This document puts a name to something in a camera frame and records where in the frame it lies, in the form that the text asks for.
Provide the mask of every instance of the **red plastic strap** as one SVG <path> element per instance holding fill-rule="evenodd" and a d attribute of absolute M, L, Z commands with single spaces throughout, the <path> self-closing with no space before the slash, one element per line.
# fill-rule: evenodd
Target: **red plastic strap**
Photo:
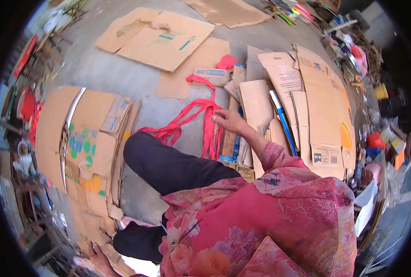
<path fill-rule="evenodd" d="M 218 127 L 218 130 L 216 132 L 216 150 L 214 146 L 214 138 L 215 138 L 215 123 L 212 120 L 212 115 L 214 114 L 215 110 L 217 109 L 222 109 L 219 107 L 217 104 L 215 104 L 215 94 L 216 94 L 216 88 L 212 83 L 210 83 L 207 79 L 197 76 L 197 75 L 190 75 L 186 78 L 187 82 L 192 82 L 192 81 L 197 81 L 199 83 L 206 84 L 213 90 L 213 95 L 210 98 L 210 100 L 207 99 L 196 99 L 193 100 L 190 104 L 188 104 L 180 113 L 179 115 L 173 119 L 167 126 L 160 128 L 160 129 L 154 129 L 151 127 L 144 127 L 136 132 L 150 132 L 150 133 L 155 133 L 154 137 L 156 137 L 158 140 L 160 140 L 163 144 L 172 146 L 180 137 L 182 130 L 181 126 L 183 124 L 186 124 L 187 122 L 191 121 L 194 119 L 199 113 L 203 112 L 205 110 L 205 115 L 204 115 L 204 125 L 203 125 L 203 134 L 202 134 L 202 154 L 201 158 L 206 157 L 207 150 L 209 151 L 209 156 L 211 160 L 218 160 L 219 159 L 219 153 L 220 153 L 220 147 L 221 147 L 221 139 L 222 139 L 222 133 L 223 129 L 222 127 Z M 195 113 L 192 114 L 191 116 L 185 118 L 181 122 L 178 123 L 184 116 L 186 116 L 191 109 L 194 106 L 200 106 L 201 108 Z"/>

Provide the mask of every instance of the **red plastic bag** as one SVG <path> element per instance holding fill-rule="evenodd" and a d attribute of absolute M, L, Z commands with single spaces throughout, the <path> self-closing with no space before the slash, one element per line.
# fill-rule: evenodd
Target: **red plastic bag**
<path fill-rule="evenodd" d="M 151 127 L 144 127 L 136 132 L 150 132 L 150 133 L 155 133 L 154 137 L 156 137 L 158 140 L 160 140 L 163 144 L 172 146 L 180 137 L 182 130 L 181 126 L 183 124 L 186 124 L 190 120 L 194 119 L 198 114 L 202 113 L 205 111 L 204 115 L 204 125 L 203 125 L 203 134 L 202 134 L 202 154 L 201 158 L 206 158 L 207 150 L 209 151 L 209 156 L 211 160 L 218 160 L 219 159 L 219 153 L 220 153 L 220 147 L 221 147 L 221 139 L 222 139 L 222 134 L 223 134 L 223 129 L 222 127 L 218 127 L 218 130 L 216 132 L 216 150 L 214 144 L 214 138 L 215 138 L 215 123 L 212 120 L 212 115 L 214 114 L 215 110 L 217 109 L 222 109 L 215 103 L 215 94 L 216 94 L 216 88 L 212 83 L 210 83 L 207 79 L 197 76 L 197 75 L 190 75 L 186 78 L 187 82 L 192 82 L 192 81 L 197 81 L 200 83 L 204 83 L 207 86 L 209 86 L 213 90 L 213 95 L 210 98 L 210 100 L 207 99 L 196 99 L 193 100 L 190 104 L 188 104 L 180 113 L 179 115 L 173 119 L 167 126 L 160 128 L 160 129 L 154 129 Z M 194 106 L 200 106 L 201 108 L 193 115 L 185 118 L 181 122 L 178 123 L 184 116 L 186 116 L 191 109 Z"/>
<path fill-rule="evenodd" d="M 230 55 L 225 55 L 224 57 L 221 58 L 221 61 L 219 61 L 219 63 L 216 64 L 216 68 L 229 70 L 230 68 L 235 66 L 236 62 L 237 60 L 235 57 L 232 57 Z"/>
<path fill-rule="evenodd" d="M 383 141 L 381 134 L 375 131 L 373 134 L 367 136 L 367 147 L 368 148 L 386 148 L 386 143 Z"/>

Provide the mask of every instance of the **debris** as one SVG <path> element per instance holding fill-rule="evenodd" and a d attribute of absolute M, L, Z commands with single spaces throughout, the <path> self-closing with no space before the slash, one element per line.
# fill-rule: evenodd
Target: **debris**
<path fill-rule="evenodd" d="M 359 36 L 353 33 L 351 33 L 350 36 L 353 38 L 353 42 L 365 52 L 370 82 L 373 87 L 377 87 L 381 84 L 381 64 L 384 61 L 378 49 L 365 38 L 362 31 L 360 31 L 360 33 Z"/>

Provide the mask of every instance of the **orange label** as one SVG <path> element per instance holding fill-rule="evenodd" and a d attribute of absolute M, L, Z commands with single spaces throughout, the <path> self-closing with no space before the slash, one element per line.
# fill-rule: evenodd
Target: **orange label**
<path fill-rule="evenodd" d="M 345 147 L 347 149 L 353 150 L 353 145 L 352 145 L 352 136 L 349 132 L 349 127 L 347 124 L 343 121 L 341 123 L 341 146 Z"/>

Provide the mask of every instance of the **shoe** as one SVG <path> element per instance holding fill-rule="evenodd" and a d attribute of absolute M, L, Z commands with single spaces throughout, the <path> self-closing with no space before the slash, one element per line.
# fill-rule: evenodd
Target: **shoe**
<path fill-rule="evenodd" d="M 130 222 L 132 222 L 132 221 L 133 221 L 134 223 L 136 223 L 137 225 L 139 225 L 139 226 L 156 227 L 156 225 L 153 225 L 153 224 L 150 224 L 150 223 L 146 223 L 146 222 L 143 222 L 143 221 L 134 219 L 134 218 L 132 218 L 132 217 L 130 217 L 130 216 L 124 216 L 124 217 L 121 219 L 121 227 L 125 229 L 125 228 L 130 224 Z"/>

